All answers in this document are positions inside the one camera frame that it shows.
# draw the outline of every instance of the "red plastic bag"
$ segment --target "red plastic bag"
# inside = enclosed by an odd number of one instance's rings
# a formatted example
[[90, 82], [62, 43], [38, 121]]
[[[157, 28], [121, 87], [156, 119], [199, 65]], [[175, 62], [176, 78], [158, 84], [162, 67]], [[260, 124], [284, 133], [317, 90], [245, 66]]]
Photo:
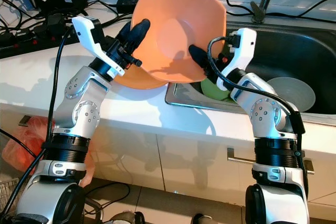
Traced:
[[[35, 155], [41, 151], [41, 145], [46, 139], [48, 119], [42, 116], [33, 116], [27, 122], [28, 127], [19, 126], [13, 136], [23, 142]], [[34, 158], [14, 140], [10, 139], [2, 151], [2, 158], [17, 170], [24, 172]], [[95, 171], [95, 163], [90, 153], [85, 160], [87, 173], [80, 186], [91, 183]]]

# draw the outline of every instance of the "cabinet handle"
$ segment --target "cabinet handle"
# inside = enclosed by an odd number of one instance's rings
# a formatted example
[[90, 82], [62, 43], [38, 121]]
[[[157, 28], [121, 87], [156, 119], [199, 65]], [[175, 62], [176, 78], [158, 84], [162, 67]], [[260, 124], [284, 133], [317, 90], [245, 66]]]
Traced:
[[[255, 160], [251, 160], [251, 159], [235, 157], [235, 149], [233, 149], [233, 148], [228, 148], [227, 149], [227, 160], [228, 161], [233, 161], [233, 162], [244, 163], [244, 164], [253, 164], [253, 163], [256, 162]], [[310, 159], [303, 159], [303, 163], [304, 163], [304, 166], [307, 169], [307, 173], [311, 174], [311, 175], [314, 175], [315, 171], [314, 171], [312, 161]]]

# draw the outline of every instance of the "tile floor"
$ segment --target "tile floor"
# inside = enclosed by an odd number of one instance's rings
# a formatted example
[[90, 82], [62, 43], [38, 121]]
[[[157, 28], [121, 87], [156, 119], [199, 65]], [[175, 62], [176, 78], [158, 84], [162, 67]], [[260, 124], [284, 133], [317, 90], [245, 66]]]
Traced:
[[[110, 181], [93, 179], [86, 188], [90, 190], [105, 185]], [[104, 220], [109, 220], [115, 214], [125, 210], [141, 211], [147, 224], [190, 224], [196, 213], [210, 215], [219, 224], [245, 224], [245, 208], [222, 202], [200, 199], [185, 195], [167, 193], [146, 187], [130, 186], [131, 192], [127, 198], [116, 202], [104, 210]], [[127, 193], [124, 185], [112, 185], [90, 194], [90, 196], [104, 203], [121, 198]], [[85, 224], [94, 223], [85, 219]], [[336, 224], [334, 221], [311, 219], [311, 224]]]

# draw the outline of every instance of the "sink basin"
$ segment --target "sink basin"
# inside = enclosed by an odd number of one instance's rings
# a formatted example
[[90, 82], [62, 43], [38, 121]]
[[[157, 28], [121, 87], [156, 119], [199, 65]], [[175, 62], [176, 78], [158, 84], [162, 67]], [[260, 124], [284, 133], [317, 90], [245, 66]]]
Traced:
[[[293, 77], [315, 92], [312, 108], [302, 113], [305, 122], [336, 125], [336, 31], [306, 27], [227, 23], [227, 33], [242, 27], [257, 31], [254, 58], [246, 72], [265, 81]], [[236, 104], [217, 101], [202, 94], [199, 82], [171, 83], [166, 102], [172, 105], [244, 113]]]

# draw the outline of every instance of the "black ribbed joint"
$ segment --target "black ribbed joint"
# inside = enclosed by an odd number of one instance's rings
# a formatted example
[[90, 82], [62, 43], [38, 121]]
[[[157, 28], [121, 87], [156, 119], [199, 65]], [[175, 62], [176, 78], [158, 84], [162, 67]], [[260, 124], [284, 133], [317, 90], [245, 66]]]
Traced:
[[280, 138], [255, 139], [256, 163], [269, 166], [298, 168], [297, 154], [305, 153], [297, 150], [294, 140]]
[[89, 138], [54, 134], [51, 141], [43, 144], [46, 149], [43, 159], [84, 163], [89, 143]]

